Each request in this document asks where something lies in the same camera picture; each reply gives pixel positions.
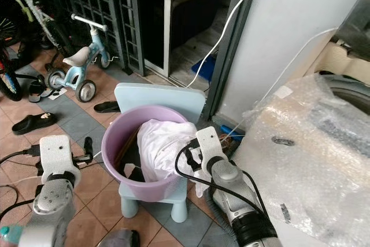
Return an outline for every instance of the white wall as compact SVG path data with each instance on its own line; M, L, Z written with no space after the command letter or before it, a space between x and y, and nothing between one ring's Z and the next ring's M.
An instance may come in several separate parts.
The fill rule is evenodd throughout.
M217 113L234 122L259 101L300 48L314 35L338 27L356 0L253 0ZM312 40L275 89L318 41Z

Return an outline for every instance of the chair leg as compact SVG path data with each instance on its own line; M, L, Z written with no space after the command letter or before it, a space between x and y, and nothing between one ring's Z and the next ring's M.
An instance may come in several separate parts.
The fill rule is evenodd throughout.
M121 211L126 218L134 217L139 210L138 202L136 200L128 200L121 197Z
M187 219L186 201L173 204L171 210L171 217L176 223L182 223Z

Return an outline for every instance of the chair backrest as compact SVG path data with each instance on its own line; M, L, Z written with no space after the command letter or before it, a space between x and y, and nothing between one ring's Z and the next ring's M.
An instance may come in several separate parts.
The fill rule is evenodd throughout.
M162 105L197 123L206 101L203 91L154 84L119 83L114 90L121 113L142 105Z

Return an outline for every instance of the purple bucket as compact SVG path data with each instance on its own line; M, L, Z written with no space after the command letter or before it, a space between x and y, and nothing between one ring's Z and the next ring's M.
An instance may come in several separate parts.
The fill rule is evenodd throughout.
M167 198L176 189L180 180L179 176L173 174L158 182L136 182L122 176L113 166L114 158L130 135L141 124L151 119L173 121L175 123L187 122L179 112L164 106L145 105L131 109L116 118L105 131L102 142L102 157L109 172L120 182L127 185L138 200L158 202Z

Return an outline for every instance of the black metal grille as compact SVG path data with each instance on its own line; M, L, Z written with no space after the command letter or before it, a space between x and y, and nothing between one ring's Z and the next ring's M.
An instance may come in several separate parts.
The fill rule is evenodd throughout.
M53 0L63 14L75 13L108 26L102 38L111 54L143 75L137 0Z

